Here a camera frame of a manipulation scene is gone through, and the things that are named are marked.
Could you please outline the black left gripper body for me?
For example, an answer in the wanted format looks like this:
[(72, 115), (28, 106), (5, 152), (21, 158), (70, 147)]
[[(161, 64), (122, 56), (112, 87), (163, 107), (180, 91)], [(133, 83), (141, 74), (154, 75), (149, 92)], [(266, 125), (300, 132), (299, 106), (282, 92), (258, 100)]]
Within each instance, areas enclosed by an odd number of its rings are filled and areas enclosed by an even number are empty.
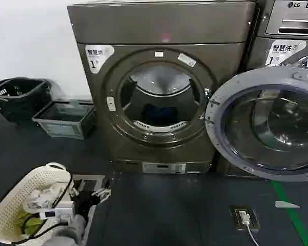
[(81, 215), (86, 221), (89, 220), (89, 210), (92, 206), (100, 203), (100, 198), (93, 195), (91, 191), (80, 191), (73, 198), (74, 210), (76, 215)]

